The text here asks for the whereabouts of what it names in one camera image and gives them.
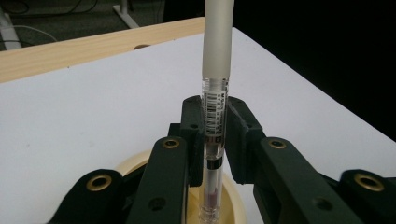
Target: sticker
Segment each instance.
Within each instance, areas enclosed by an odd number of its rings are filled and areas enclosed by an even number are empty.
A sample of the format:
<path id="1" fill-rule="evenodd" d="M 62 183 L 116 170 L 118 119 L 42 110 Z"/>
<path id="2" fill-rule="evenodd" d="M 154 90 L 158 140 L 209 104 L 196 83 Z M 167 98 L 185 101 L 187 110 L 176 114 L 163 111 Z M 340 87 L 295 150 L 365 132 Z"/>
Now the sticker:
<path id="1" fill-rule="evenodd" d="M 226 99 L 226 91 L 204 92 L 206 142 L 222 142 L 225 128 Z"/>

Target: white table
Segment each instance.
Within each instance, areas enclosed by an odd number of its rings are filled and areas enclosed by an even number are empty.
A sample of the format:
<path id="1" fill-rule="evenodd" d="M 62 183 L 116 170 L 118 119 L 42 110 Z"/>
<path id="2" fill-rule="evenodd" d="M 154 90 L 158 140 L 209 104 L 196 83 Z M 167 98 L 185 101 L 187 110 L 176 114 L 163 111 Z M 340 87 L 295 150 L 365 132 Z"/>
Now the white table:
<path id="1" fill-rule="evenodd" d="M 1 83 L 0 223 L 47 222 L 81 176 L 166 136 L 182 101 L 201 92 L 202 46 L 192 35 Z M 396 176 L 395 142 L 236 29 L 229 93 L 329 177 Z M 237 187 L 248 223 L 260 223 L 252 186 Z"/>

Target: beige base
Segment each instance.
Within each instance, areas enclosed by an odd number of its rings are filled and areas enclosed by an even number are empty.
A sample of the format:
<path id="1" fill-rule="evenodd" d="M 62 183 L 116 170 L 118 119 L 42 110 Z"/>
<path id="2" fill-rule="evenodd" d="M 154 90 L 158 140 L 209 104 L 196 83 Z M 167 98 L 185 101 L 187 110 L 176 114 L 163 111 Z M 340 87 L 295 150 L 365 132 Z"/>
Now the beige base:
<path id="1" fill-rule="evenodd" d="M 121 163 L 116 170 L 122 175 L 127 175 L 133 170 L 146 164 L 151 150 L 143 151 Z M 199 188 L 189 189 L 187 205 L 187 223 L 199 224 Z M 247 223 L 245 208 L 242 199 L 230 177 L 223 174 L 223 189 L 221 195 L 220 224 L 245 224 Z"/>

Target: bolt hole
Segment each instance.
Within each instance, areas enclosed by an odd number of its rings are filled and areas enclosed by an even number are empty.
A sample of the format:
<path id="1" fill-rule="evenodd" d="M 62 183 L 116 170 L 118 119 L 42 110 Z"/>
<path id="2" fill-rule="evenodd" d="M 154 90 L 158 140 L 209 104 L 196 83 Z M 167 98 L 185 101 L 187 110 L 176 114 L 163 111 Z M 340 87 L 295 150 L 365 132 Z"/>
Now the bolt hole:
<path id="1" fill-rule="evenodd" d="M 315 198 L 312 203 L 318 209 L 325 211 L 332 210 L 332 204 L 324 198 Z"/>
<path id="2" fill-rule="evenodd" d="M 165 148 L 175 148 L 178 147 L 180 143 L 176 139 L 166 139 L 163 141 L 163 147 Z"/>
<path id="3" fill-rule="evenodd" d="M 379 180 L 370 175 L 355 174 L 355 181 L 365 189 L 372 191 L 382 191 L 385 188 Z"/>
<path id="4" fill-rule="evenodd" d="M 96 175 L 87 182 L 87 189 L 90 191 L 99 191 L 106 189 L 111 184 L 110 175 Z"/>
<path id="5" fill-rule="evenodd" d="M 97 178 L 97 179 L 93 180 L 92 184 L 95 187 L 99 187 L 99 186 L 104 185 L 106 182 L 107 182 L 107 180 L 104 177 L 100 177 L 100 178 Z"/>
<path id="6" fill-rule="evenodd" d="M 151 209 L 151 211 L 156 212 L 162 210 L 166 205 L 166 200 L 165 198 L 155 198 L 151 199 L 148 203 L 148 208 Z"/>
<path id="7" fill-rule="evenodd" d="M 285 148 L 286 147 L 286 145 L 279 140 L 271 140 L 269 142 L 269 144 L 271 147 L 274 147 L 274 148 Z"/>

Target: wooden surface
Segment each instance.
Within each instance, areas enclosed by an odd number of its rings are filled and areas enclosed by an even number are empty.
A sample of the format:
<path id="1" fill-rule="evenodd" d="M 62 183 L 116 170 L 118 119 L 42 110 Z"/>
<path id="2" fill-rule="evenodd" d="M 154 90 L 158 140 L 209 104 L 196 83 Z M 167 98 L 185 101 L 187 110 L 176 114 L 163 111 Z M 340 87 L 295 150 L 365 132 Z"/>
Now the wooden surface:
<path id="1" fill-rule="evenodd" d="M 204 32 L 205 18 L 173 21 L 0 52 L 0 83 Z"/>

